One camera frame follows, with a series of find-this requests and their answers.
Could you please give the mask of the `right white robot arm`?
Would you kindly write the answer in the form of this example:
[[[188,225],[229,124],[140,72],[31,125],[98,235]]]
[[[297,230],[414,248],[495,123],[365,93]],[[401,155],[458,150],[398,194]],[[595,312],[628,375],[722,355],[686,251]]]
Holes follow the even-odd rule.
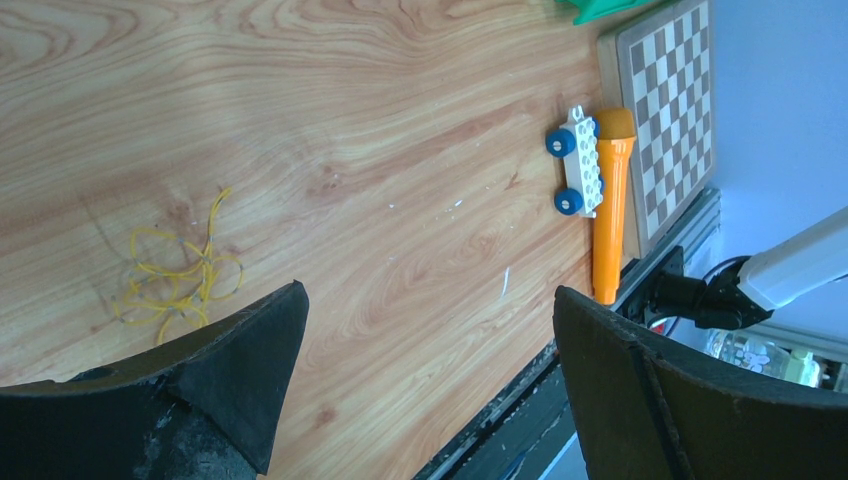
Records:
[[[763,322],[800,296],[847,276],[847,209],[705,279],[662,273],[649,308],[700,329],[739,330]]]

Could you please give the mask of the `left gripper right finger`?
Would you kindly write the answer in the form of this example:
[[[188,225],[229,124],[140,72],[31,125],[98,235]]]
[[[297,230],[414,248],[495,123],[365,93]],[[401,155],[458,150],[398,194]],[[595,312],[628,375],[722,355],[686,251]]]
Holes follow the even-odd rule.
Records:
[[[847,398],[727,364],[559,287],[553,328],[592,479],[843,479]]]

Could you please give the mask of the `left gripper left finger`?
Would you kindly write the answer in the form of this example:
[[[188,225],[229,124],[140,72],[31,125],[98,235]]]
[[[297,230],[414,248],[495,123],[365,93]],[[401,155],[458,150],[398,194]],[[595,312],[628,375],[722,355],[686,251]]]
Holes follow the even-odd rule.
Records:
[[[271,464],[309,298],[293,282],[146,352],[1,391],[5,479],[254,479]]]

